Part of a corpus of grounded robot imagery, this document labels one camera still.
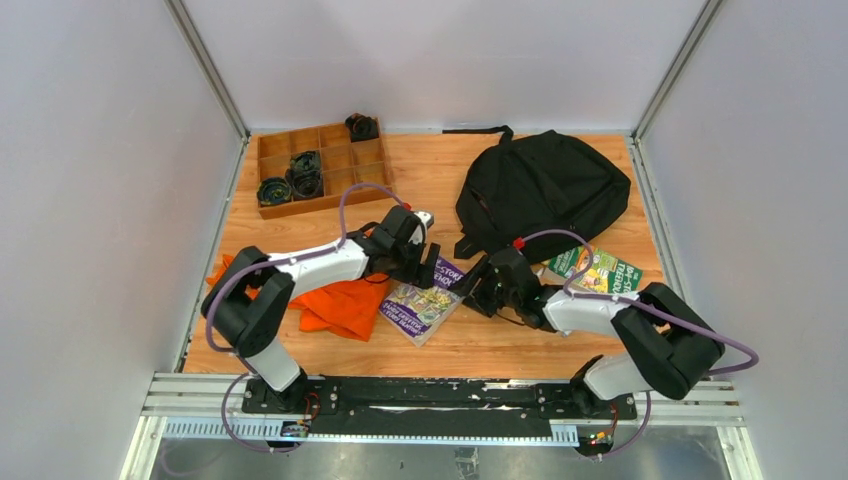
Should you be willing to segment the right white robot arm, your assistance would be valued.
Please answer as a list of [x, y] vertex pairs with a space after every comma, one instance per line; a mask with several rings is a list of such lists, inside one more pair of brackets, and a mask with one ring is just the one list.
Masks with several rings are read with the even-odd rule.
[[622, 353], [591, 358], [568, 382], [567, 401], [584, 417], [636, 392], [682, 400], [726, 351], [716, 332], [661, 282], [619, 295], [573, 290], [541, 280], [513, 247], [483, 256], [450, 290], [487, 317], [508, 308], [531, 329], [617, 338]]

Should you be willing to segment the black backpack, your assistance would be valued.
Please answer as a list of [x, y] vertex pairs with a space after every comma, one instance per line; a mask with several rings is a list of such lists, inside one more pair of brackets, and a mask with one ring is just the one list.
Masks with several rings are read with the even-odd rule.
[[626, 211], [630, 178], [583, 140], [548, 130], [522, 138], [495, 128], [498, 142], [469, 166], [455, 212], [456, 259], [494, 254], [518, 239], [532, 264], [604, 232]]

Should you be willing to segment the purple Treehouse book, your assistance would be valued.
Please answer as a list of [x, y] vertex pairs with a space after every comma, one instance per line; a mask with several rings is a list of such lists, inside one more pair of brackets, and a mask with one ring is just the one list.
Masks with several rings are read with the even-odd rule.
[[382, 301], [378, 312], [413, 345], [421, 347], [461, 303], [461, 297], [450, 288], [464, 276], [463, 270], [440, 257], [431, 288], [399, 284]]

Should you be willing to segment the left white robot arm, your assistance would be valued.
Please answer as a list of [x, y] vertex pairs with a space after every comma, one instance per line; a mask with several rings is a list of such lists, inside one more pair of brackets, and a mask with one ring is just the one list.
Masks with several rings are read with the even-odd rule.
[[395, 205], [382, 221], [319, 247], [274, 255], [246, 247], [211, 287], [201, 314], [264, 382], [271, 404], [296, 412], [305, 403], [308, 376], [277, 338], [289, 302], [373, 275], [431, 287], [440, 251], [427, 242], [433, 224], [432, 213]]

